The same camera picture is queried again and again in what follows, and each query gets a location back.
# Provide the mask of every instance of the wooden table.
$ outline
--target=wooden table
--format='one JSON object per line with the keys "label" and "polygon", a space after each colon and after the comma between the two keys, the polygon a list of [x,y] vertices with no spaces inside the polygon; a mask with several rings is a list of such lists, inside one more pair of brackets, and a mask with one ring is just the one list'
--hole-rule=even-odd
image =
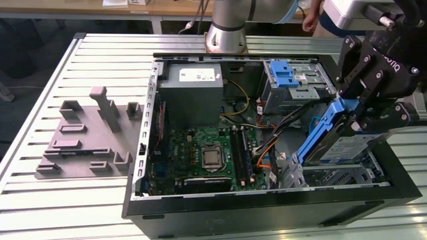
{"label": "wooden table", "polygon": [[[213,1],[209,1],[204,21],[212,20]],[[102,0],[0,0],[0,18],[149,20],[153,34],[161,34],[161,21],[193,19],[199,0],[151,0],[147,5],[102,9]],[[300,23],[301,12],[291,23]]]}

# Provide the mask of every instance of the table leg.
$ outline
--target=table leg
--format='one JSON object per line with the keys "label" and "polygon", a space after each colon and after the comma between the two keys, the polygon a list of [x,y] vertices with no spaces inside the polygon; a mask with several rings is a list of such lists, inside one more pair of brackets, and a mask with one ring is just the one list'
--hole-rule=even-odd
{"label": "table leg", "polygon": [[152,33],[153,34],[163,34],[161,31],[161,16],[151,16],[151,25],[152,25]]}

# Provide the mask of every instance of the aluminum extrusion table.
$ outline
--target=aluminum extrusion table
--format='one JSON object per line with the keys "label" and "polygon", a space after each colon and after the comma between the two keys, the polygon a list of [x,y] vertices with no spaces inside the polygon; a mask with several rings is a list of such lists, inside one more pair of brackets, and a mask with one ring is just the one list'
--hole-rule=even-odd
{"label": "aluminum extrusion table", "polygon": [[[247,38],[251,53],[328,54],[337,60],[339,39],[300,37]],[[129,220],[121,219],[125,177],[34,179],[34,169],[60,121],[64,100],[82,106],[92,86],[106,86],[116,105],[144,103],[152,54],[200,53],[201,36],[80,34],[0,164],[0,239],[144,240]],[[391,137],[389,145],[424,197],[389,207],[347,226],[229,234],[197,239],[427,239],[427,128]]]}

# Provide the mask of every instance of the person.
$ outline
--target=person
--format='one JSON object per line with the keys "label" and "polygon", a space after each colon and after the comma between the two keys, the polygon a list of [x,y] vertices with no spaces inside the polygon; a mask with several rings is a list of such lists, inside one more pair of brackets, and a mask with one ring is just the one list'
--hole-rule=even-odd
{"label": "person", "polygon": [[320,38],[344,38],[348,35],[364,36],[365,31],[343,30],[335,26],[328,14],[323,11],[323,2],[324,0],[311,0],[301,29],[312,33],[313,37]]}

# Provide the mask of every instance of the yellow cable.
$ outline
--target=yellow cable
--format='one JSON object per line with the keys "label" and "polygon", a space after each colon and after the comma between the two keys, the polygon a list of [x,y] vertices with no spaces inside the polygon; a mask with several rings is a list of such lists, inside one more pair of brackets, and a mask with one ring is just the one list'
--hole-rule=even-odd
{"label": "yellow cable", "polygon": [[247,92],[244,91],[244,89],[239,86],[239,84],[235,81],[228,80],[228,82],[231,82],[240,89],[240,91],[243,92],[243,94],[245,96],[245,106],[244,106],[244,109],[241,111],[221,113],[220,114],[221,116],[240,115],[247,111],[247,109],[249,107],[249,96],[248,96]]}

